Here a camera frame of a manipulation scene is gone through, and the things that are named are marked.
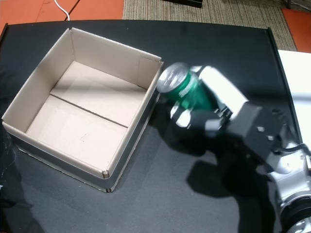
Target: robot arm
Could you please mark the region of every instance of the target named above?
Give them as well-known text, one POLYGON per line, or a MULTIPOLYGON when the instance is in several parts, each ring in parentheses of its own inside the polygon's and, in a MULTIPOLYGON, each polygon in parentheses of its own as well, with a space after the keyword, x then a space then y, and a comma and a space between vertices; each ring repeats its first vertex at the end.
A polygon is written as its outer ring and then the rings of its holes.
POLYGON ((258 158, 277 189, 283 232, 311 233, 310 151, 299 144, 279 111, 270 111, 247 98, 219 71, 196 68, 202 82, 223 107, 215 112, 183 110, 176 104, 171 118, 179 127, 208 137, 225 135, 247 154, 258 158))

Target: black table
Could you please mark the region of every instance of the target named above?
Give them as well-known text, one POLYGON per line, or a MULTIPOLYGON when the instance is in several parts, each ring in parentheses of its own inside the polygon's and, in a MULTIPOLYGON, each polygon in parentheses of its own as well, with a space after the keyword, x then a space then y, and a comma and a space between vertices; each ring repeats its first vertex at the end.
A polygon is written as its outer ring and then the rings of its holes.
MULTIPOLYGON (((165 66, 177 61, 215 66, 251 101, 285 111, 299 135, 271 32, 187 22, 108 20, 9 26, 0 54, 0 115, 68 27, 161 56, 165 66)), ((11 230, 277 231, 274 202, 269 202, 274 189, 266 178, 255 173, 242 156, 205 152, 206 140, 195 138, 194 147, 180 143, 163 112, 157 105, 113 193, 98 191, 20 152, 1 126, 1 173, 16 156, 0 178, 2 213, 11 230)))

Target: white cable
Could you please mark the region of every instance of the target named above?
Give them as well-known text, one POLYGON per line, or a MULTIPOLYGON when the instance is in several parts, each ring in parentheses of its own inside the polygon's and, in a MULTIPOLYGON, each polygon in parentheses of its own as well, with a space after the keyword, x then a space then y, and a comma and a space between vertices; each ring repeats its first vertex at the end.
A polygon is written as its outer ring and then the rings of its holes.
POLYGON ((65 10, 57 3, 56 0, 54 0, 54 2, 55 2, 55 4, 56 4, 56 6, 57 6, 59 9, 61 9, 61 10, 67 15, 67 20, 70 21, 70 16, 69 16, 68 12, 65 11, 65 10))

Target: orange floor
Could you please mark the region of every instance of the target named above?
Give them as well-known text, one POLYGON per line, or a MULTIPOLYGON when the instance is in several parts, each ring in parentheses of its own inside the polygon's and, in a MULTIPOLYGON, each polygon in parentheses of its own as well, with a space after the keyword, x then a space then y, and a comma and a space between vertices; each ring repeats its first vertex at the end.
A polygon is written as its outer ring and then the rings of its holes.
MULTIPOLYGON (((70 11, 77 0, 57 0, 70 11)), ((70 14, 71 20, 122 19, 124 0, 80 0, 70 14)), ((0 33, 5 25, 62 21, 66 15, 54 0, 0 0, 0 33)))
POLYGON ((297 50, 311 53, 311 13, 283 9, 297 50))

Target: screw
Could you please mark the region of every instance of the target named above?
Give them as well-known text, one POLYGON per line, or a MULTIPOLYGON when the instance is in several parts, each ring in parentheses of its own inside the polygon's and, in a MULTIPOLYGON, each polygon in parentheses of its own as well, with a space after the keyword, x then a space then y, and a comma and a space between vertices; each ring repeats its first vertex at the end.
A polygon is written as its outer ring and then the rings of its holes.
POLYGON ((257 126, 257 130, 258 130, 258 132, 264 132, 264 127, 262 127, 262 126, 257 126))
POLYGON ((269 141, 273 141, 273 140, 274 140, 274 137, 269 135, 269 136, 268 136, 268 140, 269 140, 269 141))

